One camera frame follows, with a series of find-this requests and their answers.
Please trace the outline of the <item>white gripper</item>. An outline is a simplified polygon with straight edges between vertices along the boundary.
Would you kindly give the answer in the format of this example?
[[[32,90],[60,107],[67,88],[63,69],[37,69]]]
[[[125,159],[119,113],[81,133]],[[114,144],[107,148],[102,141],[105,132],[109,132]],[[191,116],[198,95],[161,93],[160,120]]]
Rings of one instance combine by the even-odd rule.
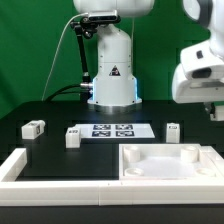
[[[206,103],[205,110],[210,119],[215,119],[215,106],[212,102],[224,101],[224,83],[216,80],[189,80],[179,64],[172,81],[172,98],[177,103]]]

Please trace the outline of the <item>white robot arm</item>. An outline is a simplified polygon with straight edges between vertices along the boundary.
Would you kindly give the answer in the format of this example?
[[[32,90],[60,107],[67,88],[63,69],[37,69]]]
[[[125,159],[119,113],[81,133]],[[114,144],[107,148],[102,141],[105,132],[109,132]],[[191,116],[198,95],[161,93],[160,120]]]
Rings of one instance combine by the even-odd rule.
[[[83,34],[98,34],[98,74],[88,102],[99,108],[127,108],[141,101],[132,75],[131,39],[114,24],[122,17],[148,14],[155,0],[73,0],[83,15]],[[224,0],[182,0],[186,14],[208,29],[208,40],[180,53],[172,81],[177,103],[206,105],[213,121],[224,121]]]

